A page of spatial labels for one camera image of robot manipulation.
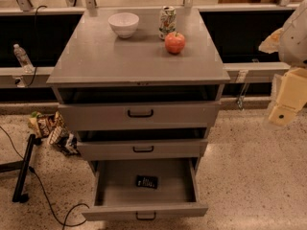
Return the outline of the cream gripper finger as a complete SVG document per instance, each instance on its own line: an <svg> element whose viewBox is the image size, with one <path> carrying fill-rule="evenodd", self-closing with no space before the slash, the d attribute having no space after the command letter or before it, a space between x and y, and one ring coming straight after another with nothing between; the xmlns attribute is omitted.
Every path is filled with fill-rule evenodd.
<svg viewBox="0 0 307 230"><path fill-rule="evenodd" d="M263 53L272 54L278 51L279 39L283 30L281 28L271 33L258 47Z"/></svg>
<svg viewBox="0 0 307 230"><path fill-rule="evenodd" d="M296 116L293 109L275 105L269 114L269 122L273 125L282 127L288 125Z"/></svg>

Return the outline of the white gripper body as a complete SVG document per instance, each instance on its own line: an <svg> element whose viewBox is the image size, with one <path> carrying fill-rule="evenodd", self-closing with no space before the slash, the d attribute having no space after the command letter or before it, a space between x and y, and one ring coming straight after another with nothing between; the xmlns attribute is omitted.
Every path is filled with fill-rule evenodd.
<svg viewBox="0 0 307 230"><path fill-rule="evenodd" d="M285 109L297 113L307 103L307 70L291 68L272 81L272 111Z"/></svg>

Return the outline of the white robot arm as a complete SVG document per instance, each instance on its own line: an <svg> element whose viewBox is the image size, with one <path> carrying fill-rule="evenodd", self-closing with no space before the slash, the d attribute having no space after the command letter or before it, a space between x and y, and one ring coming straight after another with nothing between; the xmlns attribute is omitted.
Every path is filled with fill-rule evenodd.
<svg viewBox="0 0 307 230"><path fill-rule="evenodd" d="M264 53L277 52L279 60L291 66L278 78L268 122L279 127L289 124L307 104L307 0L258 47Z"/></svg>

